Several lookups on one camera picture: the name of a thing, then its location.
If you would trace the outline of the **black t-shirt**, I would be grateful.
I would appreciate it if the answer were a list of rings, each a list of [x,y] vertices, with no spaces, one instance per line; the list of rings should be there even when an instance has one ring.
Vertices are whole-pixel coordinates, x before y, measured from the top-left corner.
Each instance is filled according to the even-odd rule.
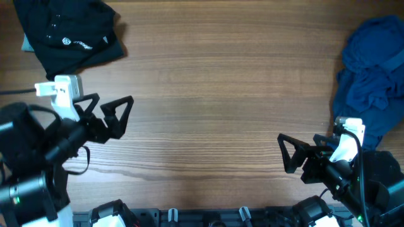
[[[23,31],[46,71],[75,67],[108,48],[116,12],[96,0],[19,0]]]

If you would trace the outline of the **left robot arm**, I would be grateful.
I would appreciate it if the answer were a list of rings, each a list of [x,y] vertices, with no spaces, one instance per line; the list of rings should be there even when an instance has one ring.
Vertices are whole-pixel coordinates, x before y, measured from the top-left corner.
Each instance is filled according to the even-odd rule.
[[[78,120],[56,111],[16,102],[1,108],[1,215],[6,226],[23,226],[41,218],[52,222],[70,204],[69,175],[63,163],[77,157],[87,142],[120,139],[134,99],[125,96],[101,105],[104,118],[93,114],[96,93],[73,103]]]

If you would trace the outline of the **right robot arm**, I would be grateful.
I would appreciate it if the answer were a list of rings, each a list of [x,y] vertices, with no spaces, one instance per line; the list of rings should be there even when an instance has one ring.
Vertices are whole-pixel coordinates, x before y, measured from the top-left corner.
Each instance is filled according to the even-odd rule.
[[[388,151],[363,151],[353,146],[352,161],[331,161],[330,146],[312,146],[279,134],[286,173],[303,169],[305,184],[322,183],[364,226],[403,226],[403,172]]]

